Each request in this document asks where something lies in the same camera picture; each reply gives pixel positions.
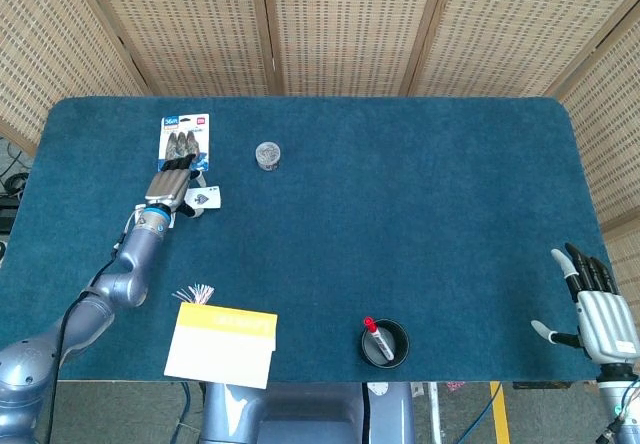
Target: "small round container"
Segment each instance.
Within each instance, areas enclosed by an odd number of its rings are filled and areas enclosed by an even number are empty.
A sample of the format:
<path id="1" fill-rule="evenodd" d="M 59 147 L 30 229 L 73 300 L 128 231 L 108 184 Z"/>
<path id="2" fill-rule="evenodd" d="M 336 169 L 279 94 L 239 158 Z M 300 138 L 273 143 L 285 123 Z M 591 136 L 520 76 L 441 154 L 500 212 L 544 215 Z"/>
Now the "small round container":
<path id="1" fill-rule="evenodd" d="M 275 142 L 263 142 L 256 148 L 256 161 L 260 169 L 273 171 L 280 164 L 280 148 Z"/>
<path id="2" fill-rule="evenodd" d="M 364 359 L 371 365 L 382 369 L 392 369 L 402 364 L 409 355 L 409 336 L 407 331 L 391 319 L 378 319 L 375 321 L 380 334 L 385 338 L 393 352 L 393 360 L 387 361 L 382 351 L 371 337 L 368 330 L 362 333 L 361 347 Z"/>

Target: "paper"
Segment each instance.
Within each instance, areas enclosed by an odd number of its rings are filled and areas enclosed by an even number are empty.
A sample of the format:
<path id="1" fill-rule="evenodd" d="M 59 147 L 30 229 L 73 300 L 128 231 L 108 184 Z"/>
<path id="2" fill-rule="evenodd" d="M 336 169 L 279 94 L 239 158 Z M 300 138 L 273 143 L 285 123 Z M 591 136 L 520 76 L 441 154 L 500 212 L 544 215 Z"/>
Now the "paper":
<path id="1" fill-rule="evenodd" d="M 190 187 L 184 196 L 184 202 L 194 209 L 220 209 L 220 188 Z"/>
<path id="2" fill-rule="evenodd" d="M 164 373 L 266 389 L 278 316 L 182 303 Z"/>

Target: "yellow tape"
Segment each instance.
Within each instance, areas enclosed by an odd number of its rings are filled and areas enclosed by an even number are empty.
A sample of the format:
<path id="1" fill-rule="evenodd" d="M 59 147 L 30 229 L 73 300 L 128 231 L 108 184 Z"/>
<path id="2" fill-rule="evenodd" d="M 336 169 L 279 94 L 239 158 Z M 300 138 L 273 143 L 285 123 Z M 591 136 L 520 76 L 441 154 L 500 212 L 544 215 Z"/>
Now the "yellow tape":
<path id="1" fill-rule="evenodd" d="M 491 395 L 498 390 L 500 382 L 491 381 Z M 501 387 L 493 401 L 493 423 L 496 429 L 496 443 L 509 444 L 509 425 L 507 423 L 507 410 L 504 405 L 504 391 Z"/>
<path id="2" fill-rule="evenodd" d="M 176 325 L 258 337 L 274 337 L 277 320 L 276 314 L 183 302 L 180 305 Z"/>

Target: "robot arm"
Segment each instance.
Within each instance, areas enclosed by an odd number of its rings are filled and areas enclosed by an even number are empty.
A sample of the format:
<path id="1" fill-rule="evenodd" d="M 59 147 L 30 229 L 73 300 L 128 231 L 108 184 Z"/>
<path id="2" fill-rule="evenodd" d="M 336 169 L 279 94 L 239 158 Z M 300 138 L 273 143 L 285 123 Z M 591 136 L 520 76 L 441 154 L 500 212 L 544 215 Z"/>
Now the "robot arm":
<path id="1" fill-rule="evenodd" d="M 612 422 L 597 444 L 640 444 L 640 388 L 633 365 L 640 358 L 640 341 L 631 311 L 609 273 L 597 259 L 566 244 L 571 259 L 557 249 L 553 258 L 564 272 L 578 313 L 578 334 L 552 331 L 540 321 L 531 321 L 536 332 L 552 344 L 583 349 L 600 365 L 597 378 L 600 396 Z"/>
<path id="2" fill-rule="evenodd" d="M 118 309 L 137 307 L 144 302 L 149 269 L 155 263 L 171 214 L 177 211 L 198 217 L 202 213 L 184 203 L 189 179 L 197 174 L 188 169 L 192 157 L 166 162 L 151 182 L 145 196 L 146 207 L 134 228 L 126 240 L 125 229 L 114 246 L 115 264 L 125 271 L 98 273 L 65 317 L 49 330 L 0 351 L 0 444 L 34 443 L 37 418 L 51 385 L 55 385 L 58 365 L 80 354 L 100 337 Z"/>

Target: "black cable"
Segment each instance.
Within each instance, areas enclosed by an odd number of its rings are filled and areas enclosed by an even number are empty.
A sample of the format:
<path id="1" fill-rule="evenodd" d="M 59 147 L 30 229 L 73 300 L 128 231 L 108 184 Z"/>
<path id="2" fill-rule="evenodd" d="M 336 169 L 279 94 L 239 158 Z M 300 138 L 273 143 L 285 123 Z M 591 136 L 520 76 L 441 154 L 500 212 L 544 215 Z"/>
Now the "black cable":
<path id="1" fill-rule="evenodd" d="M 118 239 L 118 243 L 121 244 L 121 241 L 124 241 L 125 233 L 122 233 L 120 239 Z M 114 250 L 111 251 L 111 259 L 107 262 L 102 268 L 93 276 L 91 279 L 91 283 L 89 287 L 93 287 L 94 284 L 98 281 L 102 273 L 115 262 L 116 256 L 118 254 L 118 248 L 114 246 Z M 71 312 L 73 309 L 91 292 L 82 291 L 80 295 L 76 298 L 75 301 L 71 303 L 71 305 L 67 308 L 62 316 L 62 322 L 60 323 L 60 331 L 58 332 L 58 341 L 56 343 L 56 353 L 55 353 L 55 362 L 54 362 L 54 375 L 53 375 L 53 387 L 51 389 L 51 404 L 49 406 L 49 423 L 47 424 L 47 434 L 44 442 L 46 444 L 50 444 L 51 442 L 51 431 L 53 430 L 53 413 L 55 409 L 56 403 L 56 391 L 58 388 L 58 374 L 60 373 L 60 365 L 62 361 L 62 345 L 64 344 L 64 334 L 67 329 L 67 322 L 69 321 L 69 317 L 71 316 Z"/>
<path id="2" fill-rule="evenodd" d="M 489 400 L 489 402 L 487 403 L 487 405 L 484 407 L 484 409 L 482 410 L 482 412 L 478 415 L 478 417 L 476 418 L 475 421 L 473 421 L 471 423 L 471 425 L 469 427 L 467 427 L 467 430 L 464 431 L 462 433 L 462 436 L 460 437 L 460 439 L 458 439 L 456 442 L 456 444 L 460 444 L 462 443 L 467 437 L 469 437 L 469 434 L 471 434 L 473 432 L 473 430 L 476 428 L 476 426 L 478 424 L 480 424 L 480 421 L 482 421 L 482 419 L 484 418 L 484 416 L 487 415 L 487 411 L 489 409 L 491 409 L 491 405 L 493 404 L 493 401 L 496 400 L 496 397 L 498 397 L 498 393 L 500 392 L 500 389 L 502 389 L 502 383 L 500 383 L 500 385 L 498 386 L 498 388 L 496 389 L 496 392 L 493 393 L 493 396 L 491 396 L 491 399 Z"/>
<path id="3" fill-rule="evenodd" d="M 178 424 L 176 425 L 175 430 L 173 431 L 173 435 L 171 436 L 171 440 L 169 444 L 176 444 L 178 442 L 178 434 L 180 433 L 180 425 L 184 424 L 184 420 L 189 413 L 189 409 L 191 409 L 191 390 L 189 389 L 189 384 L 182 381 L 182 389 L 184 390 L 184 407 L 182 408 L 182 414 L 180 414 L 180 420 L 178 420 Z"/>
<path id="4" fill-rule="evenodd" d="M 17 156 L 14 156 L 13 154 L 11 154 L 11 141 L 7 142 L 7 154 L 12 159 L 18 159 L 18 162 L 20 163 L 20 165 L 24 167 L 27 171 L 31 170 L 31 166 L 27 166 L 24 162 L 20 160 L 20 156 L 22 155 L 22 150 L 18 151 Z"/>
<path id="5" fill-rule="evenodd" d="M 0 184 L 2 184 L 6 195 L 13 197 L 18 195 L 21 191 L 24 191 L 24 188 L 27 185 L 27 179 L 29 179 L 28 172 L 18 172 L 17 174 L 9 176 L 4 182 L 0 180 Z"/>
<path id="6" fill-rule="evenodd" d="M 21 154 L 21 153 L 22 153 L 22 151 L 20 151 L 20 152 L 18 153 L 18 155 L 17 155 L 16 157 L 14 157 L 14 158 L 13 158 L 13 161 L 11 161 L 11 164 L 9 164 L 9 165 L 7 166 L 7 168 L 6 168 L 4 171 L 2 171 L 2 174 L 0 174 L 0 178 L 3 178 L 3 177 L 4 177 L 4 175 L 5 175 L 7 172 L 9 172 L 9 169 L 11 169 L 11 168 L 13 167 L 13 165 L 14 165 L 16 162 L 18 162 L 18 158 L 20 157 L 20 154 Z"/>

